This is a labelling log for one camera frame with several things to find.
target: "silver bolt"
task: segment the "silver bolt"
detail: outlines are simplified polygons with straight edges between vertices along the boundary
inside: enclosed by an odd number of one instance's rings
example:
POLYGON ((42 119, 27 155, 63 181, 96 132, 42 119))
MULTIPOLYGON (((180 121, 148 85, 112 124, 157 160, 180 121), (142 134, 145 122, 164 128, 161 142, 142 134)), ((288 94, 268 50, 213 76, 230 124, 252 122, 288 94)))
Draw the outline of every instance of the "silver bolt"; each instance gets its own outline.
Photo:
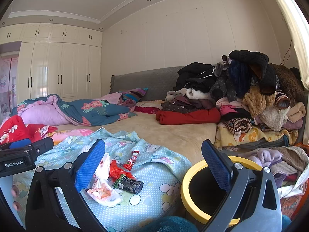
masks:
POLYGON ((270 173, 270 168, 269 167, 264 167, 264 171, 267 173, 270 173))
POLYGON ((71 162, 67 162, 66 164, 64 164, 64 168, 65 169, 70 169, 72 167, 72 163, 71 162))
POLYGON ((38 172, 38 173, 40 173, 40 172, 42 172, 42 171, 43 171, 43 167, 38 167, 38 168, 37 168, 37 172, 38 172))
POLYGON ((235 163, 235 167, 237 169, 242 169, 243 168, 243 165, 241 165, 240 163, 235 163))

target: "yellow trash can rim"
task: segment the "yellow trash can rim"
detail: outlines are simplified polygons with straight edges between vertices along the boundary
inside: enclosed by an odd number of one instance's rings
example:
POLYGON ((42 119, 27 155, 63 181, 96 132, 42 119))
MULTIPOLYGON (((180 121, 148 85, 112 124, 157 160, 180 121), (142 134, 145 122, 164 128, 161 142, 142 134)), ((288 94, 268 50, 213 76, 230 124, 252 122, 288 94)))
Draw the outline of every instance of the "yellow trash can rim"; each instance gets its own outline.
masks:
MULTIPOLYGON (((229 156, 229 158, 233 161, 233 163, 239 162, 241 163, 244 167, 252 170, 262 170, 262 167, 256 164, 253 161, 250 161, 249 159, 237 157, 237 156, 229 156)), ((209 219, 211 218, 210 215, 206 214, 202 210, 200 210, 197 205, 193 202, 190 193, 189 193, 189 184, 194 177, 199 171, 201 171, 203 168, 208 167, 207 163, 205 160, 202 160, 195 165, 193 165, 186 173, 186 175, 183 178, 183 182, 181 185, 181 199, 183 202, 183 205, 185 206, 186 210, 189 212, 189 214, 199 221, 202 224, 206 224, 209 219)), ((230 222, 230 226, 235 225, 239 222, 238 219, 233 219, 230 222)))

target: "blue polka dot blanket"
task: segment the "blue polka dot blanket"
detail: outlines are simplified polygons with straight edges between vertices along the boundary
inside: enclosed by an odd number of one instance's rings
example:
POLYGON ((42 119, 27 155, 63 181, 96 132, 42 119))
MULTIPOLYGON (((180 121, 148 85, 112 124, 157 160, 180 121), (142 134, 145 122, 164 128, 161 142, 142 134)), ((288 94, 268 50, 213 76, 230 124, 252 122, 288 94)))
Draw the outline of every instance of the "blue polka dot blanket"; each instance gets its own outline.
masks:
MULTIPOLYGON (((166 147, 149 144, 140 139, 136 132, 120 131, 111 134, 101 128, 89 136, 67 137, 52 150, 40 155, 36 166, 44 166, 47 170, 60 168, 66 162, 74 161, 83 151, 87 151, 98 138, 104 140, 106 152, 119 164, 124 164, 130 159, 131 151, 139 150, 140 153, 131 173, 144 182, 140 194, 120 192, 122 201, 114 207, 102 206, 84 190, 81 191, 86 203, 108 232, 137 231, 172 208, 174 201, 180 195, 182 179, 191 167, 191 163, 186 157, 166 147)), ((20 192, 15 201, 22 206, 19 216, 23 223, 33 174, 34 170, 16 174, 13 178, 13 184, 20 192)), ((64 196, 59 189, 56 191, 68 222, 78 227, 64 196)))

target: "red wrapper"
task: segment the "red wrapper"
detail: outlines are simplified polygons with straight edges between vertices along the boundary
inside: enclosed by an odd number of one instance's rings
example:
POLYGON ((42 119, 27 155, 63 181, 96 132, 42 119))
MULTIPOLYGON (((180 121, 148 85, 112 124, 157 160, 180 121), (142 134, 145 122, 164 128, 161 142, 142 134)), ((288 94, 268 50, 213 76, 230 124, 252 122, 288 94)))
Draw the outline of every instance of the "red wrapper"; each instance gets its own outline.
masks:
POLYGON ((136 159, 137 155, 139 154, 139 151, 132 151, 132 157, 129 159, 126 163, 123 164, 123 167, 129 171, 131 171, 136 159))
POLYGON ((117 162, 113 159, 109 167, 109 176, 118 179, 122 174, 125 174, 128 178, 134 178, 130 172, 126 172, 117 166, 117 162))

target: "black snack packet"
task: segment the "black snack packet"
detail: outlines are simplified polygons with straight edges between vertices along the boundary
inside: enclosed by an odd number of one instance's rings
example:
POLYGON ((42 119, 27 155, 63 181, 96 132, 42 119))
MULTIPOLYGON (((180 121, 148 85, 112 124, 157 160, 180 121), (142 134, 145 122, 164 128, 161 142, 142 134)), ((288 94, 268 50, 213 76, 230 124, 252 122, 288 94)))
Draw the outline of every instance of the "black snack packet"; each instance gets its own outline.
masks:
POLYGON ((133 194, 139 194, 143 186, 144 183, 142 181, 130 179, 125 174, 122 174, 113 184, 114 188, 125 190, 133 194))

